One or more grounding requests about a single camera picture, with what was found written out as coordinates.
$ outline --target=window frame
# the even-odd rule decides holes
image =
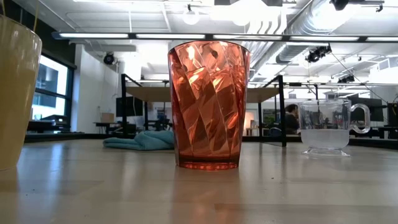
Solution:
[[[73,76],[75,73],[76,66],[72,66],[69,63],[63,63],[62,61],[57,60],[56,58],[52,57],[51,55],[46,54],[45,52],[42,52],[41,56],[47,57],[48,59],[53,60],[54,62],[57,62],[57,63],[68,68],[66,95],[48,91],[48,90],[44,90],[44,89],[40,89],[40,88],[35,88],[35,93],[40,93],[43,95],[54,96],[57,98],[65,99],[64,116],[67,117],[67,122],[68,122],[68,125],[70,126],[70,120],[71,120],[71,114],[72,114]]]

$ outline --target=pipe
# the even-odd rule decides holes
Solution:
[[[347,12],[347,9],[345,11],[335,11],[329,0],[312,0],[299,13],[293,22],[289,22],[290,26],[284,31],[284,34],[327,35],[344,24],[353,15],[353,13]],[[275,54],[277,54],[275,62],[288,64],[307,48],[308,46],[286,45],[282,42],[273,44],[253,68],[259,70]]]

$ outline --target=fluorescent light fixture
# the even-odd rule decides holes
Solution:
[[[216,34],[213,36],[218,40],[281,40],[282,36],[278,35],[224,35]]]
[[[253,85],[264,85],[264,84],[267,84],[267,82],[249,82],[249,84],[253,84]]]
[[[398,37],[368,37],[366,39],[367,42],[372,42],[372,41],[385,41],[385,42],[396,42],[398,41]]]
[[[138,39],[181,39],[181,40],[197,40],[204,39],[204,34],[136,34]]]
[[[326,47],[329,46],[329,43],[317,43],[317,42],[286,42],[286,45],[289,46],[317,46],[317,47]]]
[[[60,37],[63,38],[82,38],[82,39],[95,39],[95,38],[108,38],[108,39],[123,39],[129,38],[128,34],[84,34],[84,33],[61,33]]]
[[[192,4],[192,3],[201,3],[201,1],[151,1],[151,0],[73,0],[74,2],[93,2],[93,3],[142,3],[142,4]]]
[[[305,41],[357,41],[359,37],[333,37],[333,36],[291,36],[290,40]]]
[[[138,83],[162,83],[163,80],[136,80]]]

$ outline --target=spotlight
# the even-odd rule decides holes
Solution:
[[[113,56],[113,52],[106,53],[104,57],[104,63],[106,65],[114,65],[118,60]]]
[[[340,78],[337,83],[350,83],[350,82],[355,82],[355,77],[352,75],[349,75],[344,78]]]
[[[331,0],[330,3],[335,6],[336,11],[341,11],[347,6],[349,0]]]
[[[326,47],[317,47],[315,50],[310,50],[310,53],[307,57],[305,57],[305,60],[309,63],[315,63],[329,53],[331,53],[330,45]]]

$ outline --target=computer monitor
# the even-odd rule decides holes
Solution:
[[[358,97],[348,97],[351,100],[352,105],[357,103],[362,103],[368,106],[371,111],[371,121],[384,121],[383,117],[383,105],[380,99],[370,99],[370,98],[358,98]],[[351,112],[351,120],[352,121],[364,121],[365,114],[363,110],[357,108],[353,112]]]
[[[123,116],[122,98],[116,99],[116,117]],[[126,97],[126,116],[143,116],[143,102],[142,100],[133,96]]]

